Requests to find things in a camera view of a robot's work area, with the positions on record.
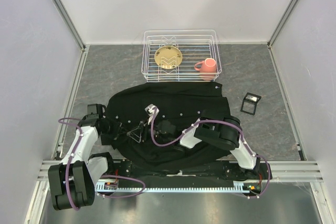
mug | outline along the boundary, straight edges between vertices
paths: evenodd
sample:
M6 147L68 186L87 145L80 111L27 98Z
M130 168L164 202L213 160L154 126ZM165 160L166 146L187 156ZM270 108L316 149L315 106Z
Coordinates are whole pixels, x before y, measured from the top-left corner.
M217 63L213 58L207 58L201 62L198 62L194 66L196 71L199 71L201 78L205 81L211 81L215 78L217 72Z

black cloth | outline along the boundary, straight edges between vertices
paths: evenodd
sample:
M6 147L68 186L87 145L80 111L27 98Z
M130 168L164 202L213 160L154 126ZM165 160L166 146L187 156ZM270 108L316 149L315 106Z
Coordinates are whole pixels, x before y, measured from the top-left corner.
M194 123L204 110L216 110L230 115L227 98L222 97L222 85L217 82L158 82L146 83L115 94L109 101L106 116L112 120L118 116L126 131L131 130L148 117L144 108L150 104L156 105L160 110L155 125L161 120L169 120L177 126L179 132ZM151 170L194 167L230 154L229 151L204 142L196 144L192 149L181 147L178 142L158 147L152 142L150 134L141 143L122 134L112 146L137 166Z

floor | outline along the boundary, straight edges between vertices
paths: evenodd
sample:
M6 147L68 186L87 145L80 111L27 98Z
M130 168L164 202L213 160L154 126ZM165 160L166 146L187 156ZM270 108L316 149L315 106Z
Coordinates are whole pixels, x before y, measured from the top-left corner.
M82 118L91 103L107 104L114 94L145 83L141 73L141 45L90 46L71 117ZM241 120L245 137L252 149L268 160L299 160L296 141L287 116L279 84L266 45L220 45L223 72L217 82L223 84L223 96L229 100L231 113ZM262 96L256 114L240 112L247 92ZM74 139L75 129L68 129L63 155ZM110 151L99 141L92 153Z
M226 193L145 193L96 197L78 212L55 211L48 195L40 224L322 224L309 184L271 184L260 199Z

white backdrop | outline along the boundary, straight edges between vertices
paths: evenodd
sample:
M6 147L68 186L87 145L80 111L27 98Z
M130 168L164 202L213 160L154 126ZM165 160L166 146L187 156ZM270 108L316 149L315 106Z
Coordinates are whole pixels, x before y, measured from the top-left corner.
M23 223L80 57L52 0L0 0L0 223Z
M140 43L151 29L214 29L221 42L268 41L290 0L62 0L87 44Z
M274 44L303 147L336 207L336 0L300 0Z

beige plate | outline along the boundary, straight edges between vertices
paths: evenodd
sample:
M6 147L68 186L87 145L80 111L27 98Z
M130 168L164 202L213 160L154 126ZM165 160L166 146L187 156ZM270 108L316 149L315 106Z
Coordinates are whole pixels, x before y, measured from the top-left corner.
M182 62L182 53L181 51L173 46L164 46L159 48L155 52L155 62L161 68L164 69L173 69L176 66L180 65Z

